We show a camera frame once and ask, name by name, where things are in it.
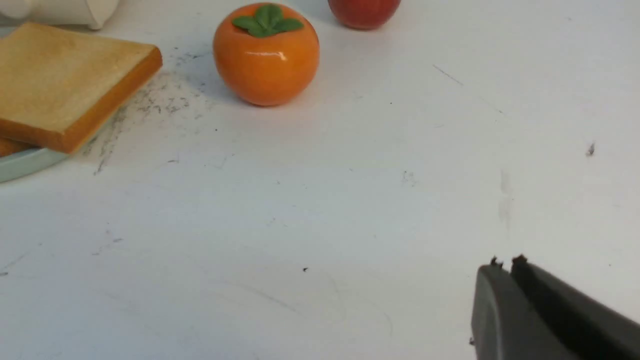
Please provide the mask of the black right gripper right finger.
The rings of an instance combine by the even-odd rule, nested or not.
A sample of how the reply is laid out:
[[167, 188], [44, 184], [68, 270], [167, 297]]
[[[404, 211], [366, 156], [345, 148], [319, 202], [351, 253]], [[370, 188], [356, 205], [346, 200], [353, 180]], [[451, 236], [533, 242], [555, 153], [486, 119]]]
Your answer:
[[546, 327], [581, 360], [637, 360], [639, 324], [603, 305], [524, 255], [510, 276]]

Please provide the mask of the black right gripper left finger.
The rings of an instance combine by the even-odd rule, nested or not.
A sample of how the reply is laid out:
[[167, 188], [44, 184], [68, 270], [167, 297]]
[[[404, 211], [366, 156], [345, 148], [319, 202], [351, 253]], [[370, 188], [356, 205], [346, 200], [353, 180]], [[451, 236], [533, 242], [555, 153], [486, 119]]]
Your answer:
[[478, 267], [471, 311], [478, 360], [578, 360], [495, 257]]

